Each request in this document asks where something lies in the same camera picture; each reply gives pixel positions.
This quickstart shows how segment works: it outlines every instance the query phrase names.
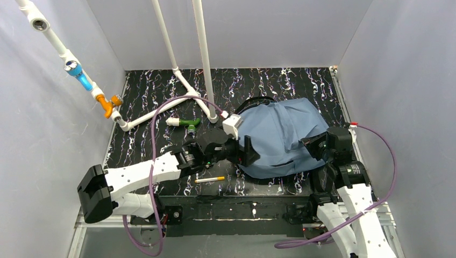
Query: white marker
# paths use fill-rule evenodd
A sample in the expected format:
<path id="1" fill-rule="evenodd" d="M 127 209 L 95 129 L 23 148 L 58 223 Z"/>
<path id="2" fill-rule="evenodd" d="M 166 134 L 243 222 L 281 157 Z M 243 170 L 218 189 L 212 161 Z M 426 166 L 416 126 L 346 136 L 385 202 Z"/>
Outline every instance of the white marker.
<path id="1" fill-rule="evenodd" d="M 225 180 L 225 177 L 219 176 L 219 177 L 213 177 L 213 178 L 197 179 L 197 180 L 195 180 L 195 183 L 199 184 L 199 183 L 220 181 L 220 180 Z"/>

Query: backpack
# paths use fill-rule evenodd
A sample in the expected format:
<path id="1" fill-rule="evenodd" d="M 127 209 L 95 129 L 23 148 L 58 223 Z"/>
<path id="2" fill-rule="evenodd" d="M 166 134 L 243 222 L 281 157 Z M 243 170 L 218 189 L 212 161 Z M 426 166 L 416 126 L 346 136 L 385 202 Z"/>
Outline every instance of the backpack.
<path id="1" fill-rule="evenodd" d="M 269 97 L 246 100 L 235 113 L 243 122 L 238 128 L 239 143 L 249 135 L 260 159 L 239 167 L 254 178 L 287 176 L 321 167 L 323 160 L 312 158 L 300 142 L 326 132 L 327 123 L 306 98 L 276 102 Z"/>

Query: blue valve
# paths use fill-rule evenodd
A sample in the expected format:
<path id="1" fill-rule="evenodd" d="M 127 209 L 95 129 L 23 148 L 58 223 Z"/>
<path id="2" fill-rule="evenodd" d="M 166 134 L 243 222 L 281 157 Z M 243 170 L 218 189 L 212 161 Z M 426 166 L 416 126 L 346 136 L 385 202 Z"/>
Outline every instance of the blue valve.
<path id="1" fill-rule="evenodd" d="M 86 75 L 82 72 L 82 66 L 76 61 L 68 61 L 65 63 L 64 70 L 73 77 L 75 77 L 85 88 L 85 90 L 90 91 L 94 87 L 90 84 Z"/>

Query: black bag handle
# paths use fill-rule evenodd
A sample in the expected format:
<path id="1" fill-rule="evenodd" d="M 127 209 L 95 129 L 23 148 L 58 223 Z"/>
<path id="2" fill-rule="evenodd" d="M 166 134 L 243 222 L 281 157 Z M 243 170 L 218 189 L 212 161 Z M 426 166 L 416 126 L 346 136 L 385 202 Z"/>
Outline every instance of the black bag handle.
<path id="1" fill-rule="evenodd" d="M 254 106 L 258 106 L 260 104 L 264 104 L 264 103 L 261 103 L 260 101 L 269 101 L 269 103 L 272 103 L 272 102 L 276 102 L 273 98 L 271 97 L 268 97 L 268 96 L 259 96 L 259 97 L 253 97 L 253 98 L 249 98 L 247 100 L 245 100 L 241 106 L 239 106 L 235 111 L 234 113 L 235 114 L 240 114 L 244 111 L 246 111 L 247 109 L 250 109 L 250 108 L 253 108 Z"/>

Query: marble pattern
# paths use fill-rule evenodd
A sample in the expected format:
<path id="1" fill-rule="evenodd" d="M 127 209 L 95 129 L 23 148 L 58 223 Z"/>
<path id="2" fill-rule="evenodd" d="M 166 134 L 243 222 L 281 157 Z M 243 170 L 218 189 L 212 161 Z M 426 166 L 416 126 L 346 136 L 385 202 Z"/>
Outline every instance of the marble pattern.
<path id="1" fill-rule="evenodd" d="M 232 112 L 244 100 L 258 95 L 270 96 L 277 101 L 306 97 L 320 111 L 328 125 L 344 123 L 336 91 L 327 68 L 252 68 L 214 69 L 211 71 L 215 102 L 222 109 Z M 190 85 L 205 96 L 204 76 L 201 69 L 183 70 Z M 167 99 L 186 93 L 184 86 L 171 70 L 138 70 L 127 73 L 125 104 L 120 109 L 128 121 L 151 112 Z M 190 136 L 185 127 L 171 127 L 165 123 L 168 117 L 186 120 L 202 118 L 197 126 L 197 137 L 215 125 L 203 115 L 194 101 L 185 101 L 159 116 L 155 126 L 157 151 L 164 153 L 170 146 L 184 143 Z M 116 126 L 106 158 L 106 168 L 118 168 L 146 161 L 152 156 L 150 123 L 123 132 Z M 194 196 L 263 196 L 303 195 L 312 193 L 308 180 L 309 172 L 286 177 L 258 180 L 251 178 L 227 161 L 221 161 L 209 170 L 187 178 L 167 181 L 155 186 L 160 195 Z M 197 178 L 225 176 L 224 181 L 195 184 Z M 137 193 L 147 190 L 139 189 Z"/>

